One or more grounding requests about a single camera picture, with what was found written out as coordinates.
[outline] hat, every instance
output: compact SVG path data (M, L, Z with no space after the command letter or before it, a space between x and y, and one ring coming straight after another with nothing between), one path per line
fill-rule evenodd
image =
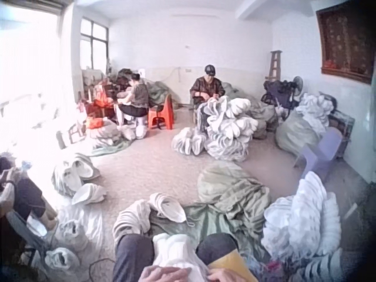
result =
M205 67L205 72L207 75L215 76L216 75L216 68L213 65L207 65Z

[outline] orange stool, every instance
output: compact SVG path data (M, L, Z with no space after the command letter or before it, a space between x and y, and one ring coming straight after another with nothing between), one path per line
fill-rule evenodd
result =
M172 130L172 124L174 123L174 111L172 108L172 98L171 94L167 94L164 100L163 110L157 113L156 109L149 109L149 114L147 115L147 121L149 124L149 129L153 127L153 121L156 118L164 119L167 129Z

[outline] worker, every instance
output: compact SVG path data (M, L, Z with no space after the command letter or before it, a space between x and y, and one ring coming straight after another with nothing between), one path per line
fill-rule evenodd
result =
M56 212L43 199L38 186L29 177L19 174L7 158L0 157L1 217L15 210L26 222L33 212L47 230L54 229L57 224Z
M206 102L211 97L218 99L225 93L221 81L215 78L216 68L213 65L207 65L205 73L205 76L196 79L190 90L194 105Z
M207 236L196 249L199 260L209 268L207 277L202 277L202 281L257 281L248 270L237 249L237 242L229 234L218 233ZM186 255L186 253L182 253L181 259L177 260L179 265L185 264L184 256ZM167 267L154 266L154 259L155 249L152 239L140 234L124 235L116 248L113 282L191 281L189 280L191 268L179 268L173 265Z
M149 112L149 93L147 86L140 82L138 73L133 73L131 78L130 85L132 87L130 91L120 92L117 95L117 102L121 112L136 119L136 137L141 139L145 137L147 132L146 120Z

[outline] woman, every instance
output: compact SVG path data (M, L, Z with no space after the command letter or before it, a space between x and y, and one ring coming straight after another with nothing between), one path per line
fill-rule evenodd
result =
M28 177L21 177L10 161L0 157L0 210L1 217L12 209L26 222L30 213L40 220L47 230L56 226L56 213L44 201L42 191Z
M122 113L136 119L136 137L141 139L146 135L147 131L145 124L149 112L149 93L146 85L140 83L140 75L138 73L132 74L130 84L132 85L130 93L120 92L117 94L117 102Z

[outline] purple plastic chair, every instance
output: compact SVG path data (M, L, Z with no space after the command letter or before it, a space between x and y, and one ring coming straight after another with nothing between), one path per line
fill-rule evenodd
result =
M317 146L304 145L294 163L295 167L301 157L306 159L301 178L305 178L306 174L312 171L319 176L321 181L325 181L342 143L342 138L342 133L337 128L329 127Z

